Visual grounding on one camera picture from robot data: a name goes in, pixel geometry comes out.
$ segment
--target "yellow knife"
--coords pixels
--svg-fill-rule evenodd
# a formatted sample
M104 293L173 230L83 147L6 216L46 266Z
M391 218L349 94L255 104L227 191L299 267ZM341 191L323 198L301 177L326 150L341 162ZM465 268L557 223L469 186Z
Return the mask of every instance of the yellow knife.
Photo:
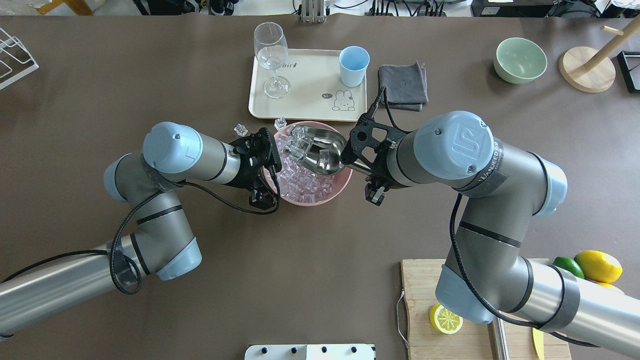
M545 333L538 329L531 329L533 330L533 347L536 349L538 359L545 360Z

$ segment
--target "white wire rack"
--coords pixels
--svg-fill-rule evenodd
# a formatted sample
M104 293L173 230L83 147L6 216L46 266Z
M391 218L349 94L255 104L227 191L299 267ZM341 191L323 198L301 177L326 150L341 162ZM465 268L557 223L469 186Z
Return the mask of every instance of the white wire rack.
M0 28L0 90L37 68L38 64L22 42Z

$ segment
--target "brown table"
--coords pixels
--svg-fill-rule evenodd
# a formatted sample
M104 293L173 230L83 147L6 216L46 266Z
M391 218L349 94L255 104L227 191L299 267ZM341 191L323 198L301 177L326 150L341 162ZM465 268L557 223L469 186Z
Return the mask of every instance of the brown table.
M1 277L109 240L129 208L104 191L103 171L139 149L157 122L227 142L238 122L252 131L271 126L247 110L252 31L265 20L284 27L292 48L367 48L370 95L378 66L424 62L430 103L419 113L393 111L399 126L469 110L505 142L560 165L567 199L556 215L533 220L523 255L605 250L625 268L616 285L640 297L640 98L620 73L608 91L585 94L557 70L565 50L600 47L612 35L599 27L626 20L335 15L308 26L293 15L0 17L40 64L0 92ZM506 37L527 37L545 50L544 76L517 86L497 77L492 56ZM623 49L640 49L640 37ZM351 127L332 125L344 134ZM378 359L403 359L394 320L399 262L446 256L455 193L440 184L396 190L376 207L364 200L364 184L356 174L324 206L284 204L270 217L182 190L204 257L196 270L169 282L147 277L135 296L114 291L24 329L0 344L0 357L242 359L249 344L366 342L376 344ZM245 191L214 189L246 204ZM624 358L572 352L575 359Z

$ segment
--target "lemon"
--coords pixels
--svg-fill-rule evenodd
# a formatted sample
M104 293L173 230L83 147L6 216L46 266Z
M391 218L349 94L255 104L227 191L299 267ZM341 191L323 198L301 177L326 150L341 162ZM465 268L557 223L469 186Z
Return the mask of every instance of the lemon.
M584 277L597 282L614 282L622 274L620 262L606 252L587 250L577 254L575 262L580 265Z
M582 272L582 268L580 267L580 265L578 265L578 263L575 262L574 259L558 256L554 260L553 265L569 271L571 274L573 274L576 277L584 279L584 273Z
M611 289L611 290L613 290L613 291L617 291L617 292L621 293L622 295L624 295L624 294L625 294L625 292L624 292L624 291L622 291L622 290L618 289L617 287L615 287L615 286L613 286L613 285L611 285L611 284L607 284L606 282L597 282L597 281L596 281L596 284L598 284L598 285L602 285L602 286L604 286L604 287L605 287L605 288L607 288L607 289Z
M435 304L429 310L429 321L437 331L444 334L455 334L462 328L462 318L440 303Z

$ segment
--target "gray cloth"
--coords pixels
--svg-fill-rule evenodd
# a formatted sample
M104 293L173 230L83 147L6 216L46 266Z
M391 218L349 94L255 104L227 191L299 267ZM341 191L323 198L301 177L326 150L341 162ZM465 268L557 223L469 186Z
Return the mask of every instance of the gray cloth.
M378 85L387 87L390 108L420 111L429 102L427 73L417 61L413 65L382 65Z

